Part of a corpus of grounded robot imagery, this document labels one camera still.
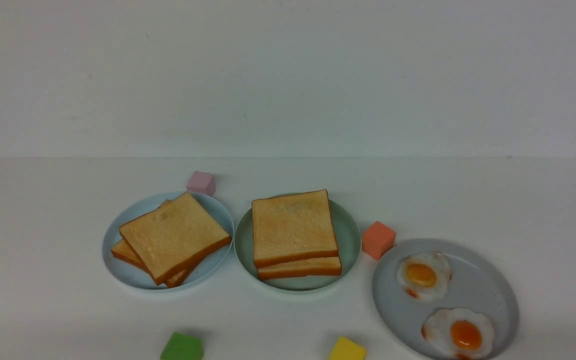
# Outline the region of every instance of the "toy cube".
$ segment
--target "toy cube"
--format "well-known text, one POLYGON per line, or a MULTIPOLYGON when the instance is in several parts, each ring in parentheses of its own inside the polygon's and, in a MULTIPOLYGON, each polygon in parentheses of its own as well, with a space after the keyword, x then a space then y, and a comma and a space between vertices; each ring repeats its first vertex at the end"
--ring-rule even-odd
POLYGON ((366 349, 348 338, 340 336, 328 360, 365 360, 366 349))
POLYGON ((195 171, 190 176, 190 180, 185 185, 189 192, 196 192, 213 196, 217 186, 215 185, 215 176, 209 172, 195 171))
POLYGON ((361 235, 361 245, 364 253, 370 255, 373 259, 379 260, 384 256, 386 251, 395 246, 395 237, 397 233, 382 224, 375 221, 361 235))
POLYGON ((161 353, 161 360, 202 360, 204 358, 204 346, 196 337, 173 332, 161 353))

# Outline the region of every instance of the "stack of toast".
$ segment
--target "stack of toast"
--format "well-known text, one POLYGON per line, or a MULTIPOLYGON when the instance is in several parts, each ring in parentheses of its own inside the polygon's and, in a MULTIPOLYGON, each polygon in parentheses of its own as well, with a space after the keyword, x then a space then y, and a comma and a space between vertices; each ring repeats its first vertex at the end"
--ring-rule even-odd
POLYGON ((122 239, 112 247, 112 255, 169 288, 182 285, 208 255, 231 242, 190 192, 124 223, 119 234, 122 239))
POLYGON ((252 219, 259 280, 341 275, 326 189, 253 200, 252 219))

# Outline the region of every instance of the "white backdrop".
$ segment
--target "white backdrop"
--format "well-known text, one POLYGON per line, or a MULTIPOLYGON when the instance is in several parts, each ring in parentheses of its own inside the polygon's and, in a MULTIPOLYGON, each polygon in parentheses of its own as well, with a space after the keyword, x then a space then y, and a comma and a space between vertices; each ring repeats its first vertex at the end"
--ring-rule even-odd
POLYGON ((0 157, 576 157, 576 0, 0 0, 0 157))

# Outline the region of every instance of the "table surface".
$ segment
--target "table surface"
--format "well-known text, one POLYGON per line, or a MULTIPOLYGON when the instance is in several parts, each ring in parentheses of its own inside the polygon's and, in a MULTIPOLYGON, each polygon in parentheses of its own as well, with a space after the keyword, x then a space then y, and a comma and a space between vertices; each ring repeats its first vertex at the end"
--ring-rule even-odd
POLYGON ((276 294, 229 253, 181 294, 120 287, 101 260, 108 224, 195 170, 237 222, 250 201, 327 188, 365 229, 398 241, 448 239, 488 259, 521 310, 498 358, 576 357, 576 159, 0 159, 0 358, 156 359, 173 331, 201 337, 206 360, 324 360, 345 335, 368 360, 419 359, 371 298, 365 254, 328 292, 276 294))

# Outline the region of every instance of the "gray plate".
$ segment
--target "gray plate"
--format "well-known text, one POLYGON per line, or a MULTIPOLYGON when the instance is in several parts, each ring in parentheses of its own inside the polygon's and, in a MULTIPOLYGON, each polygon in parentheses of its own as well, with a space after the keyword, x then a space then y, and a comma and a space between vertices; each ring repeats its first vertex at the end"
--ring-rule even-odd
POLYGON ((434 360, 449 358, 424 340, 421 327, 439 308, 470 308, 490 318, 494 342, 489 359, 510 345, 519 326, 517 299, 503 275, 477 253, 443 240, 407 240, 390 249, 372 276, 372 298, 391 332, 410 349, 434 360), (452 269, 448 293, 431 303, 422 303, 406 294, 396 278, 403 259, 424 251, 442 253, 452 269))
POLYGON ((333 200, 328 202, 330 204, 330 215, 336 244, 339 248, 341 275, 275 278, 265 282, 259 280, 253 258, 252 209, 248 210, 239 221, 235 231, 235 239, 233 240, 237 258, 247 273, 252 275, 260 284, 267 285, 271 289, 284 294, 313 294, 326 289, 343 278, 353 268, 357 258, 359 258, 362 250, 362 235, 353 217, 341 205, 333 200))

